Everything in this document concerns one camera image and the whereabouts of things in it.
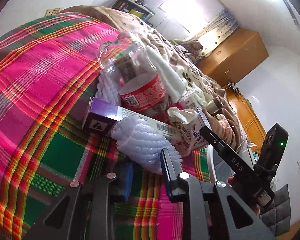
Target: plaid fabric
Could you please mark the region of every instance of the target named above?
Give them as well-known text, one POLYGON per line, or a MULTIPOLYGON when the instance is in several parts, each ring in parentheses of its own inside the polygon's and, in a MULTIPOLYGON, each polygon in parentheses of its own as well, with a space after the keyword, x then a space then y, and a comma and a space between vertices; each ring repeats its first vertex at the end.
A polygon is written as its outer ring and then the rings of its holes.
MULTIPOLYGON (((118 33, 64 13, 0 38, 0 228, 7 238, 21 239, 72 180, 97 178, 105 163, 124 158, 110 138, 81 130, 99 73, 97 49, 118 33)), ((183 168, 209 181, 204 152, 185 158, 183 168)), ((118 239, 180 239, 182 206, 167 202, 161 176, 137 168, 115 221, 118 239)))

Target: clear plastic container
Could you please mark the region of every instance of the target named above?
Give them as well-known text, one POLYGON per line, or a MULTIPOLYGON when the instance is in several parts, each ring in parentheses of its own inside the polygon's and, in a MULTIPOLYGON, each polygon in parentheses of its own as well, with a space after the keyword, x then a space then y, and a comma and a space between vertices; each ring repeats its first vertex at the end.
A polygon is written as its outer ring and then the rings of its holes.
POLYGON ((118 84, 123 107, 165 122, 170 100, 142 41, 132 33, 121 33, 114 42, 100 47, 99 61, 118 84))

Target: purple and white box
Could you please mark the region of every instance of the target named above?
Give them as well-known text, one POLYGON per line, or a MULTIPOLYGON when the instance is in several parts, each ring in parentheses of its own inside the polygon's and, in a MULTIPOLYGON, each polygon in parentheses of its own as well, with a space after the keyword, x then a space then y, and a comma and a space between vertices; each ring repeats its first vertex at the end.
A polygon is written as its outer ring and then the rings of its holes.
POLYGON ((165 136, 171 144, 180 142, 181 136, 175 127, 98 98, 90 98, 82 129, 87 132, 110 136, 112 128, 118 121, 133 114, 144 119, 151 128, 165 136))

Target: human hand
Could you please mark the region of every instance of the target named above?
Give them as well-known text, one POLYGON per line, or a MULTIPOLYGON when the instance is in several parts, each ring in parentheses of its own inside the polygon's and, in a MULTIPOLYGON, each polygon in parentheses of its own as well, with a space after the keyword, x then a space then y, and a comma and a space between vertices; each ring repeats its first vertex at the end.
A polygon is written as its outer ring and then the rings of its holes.
MULTIPOLYGON (((234 177, 229 177, 228 178, 228 183, 230 186, 233 186, 234 184, 234 177)), ((260 208, 259 208, 259 205, 255 205, 254 207, 250 207, 253 212, 257 215, 257 216, 260 216, 260 208)))

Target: blue gripper pad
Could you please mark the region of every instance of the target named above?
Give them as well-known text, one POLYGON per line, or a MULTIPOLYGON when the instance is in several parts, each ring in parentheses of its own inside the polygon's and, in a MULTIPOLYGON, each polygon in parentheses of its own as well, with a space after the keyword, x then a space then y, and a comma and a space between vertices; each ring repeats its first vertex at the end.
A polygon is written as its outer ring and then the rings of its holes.
POLYGON ((118 178, 115 183, 111 185, 110 197, 114 202, 127 202, 130 197, 133 180, 132 162, 126 161, 117 163, 113 172, 117 174, 118 178))

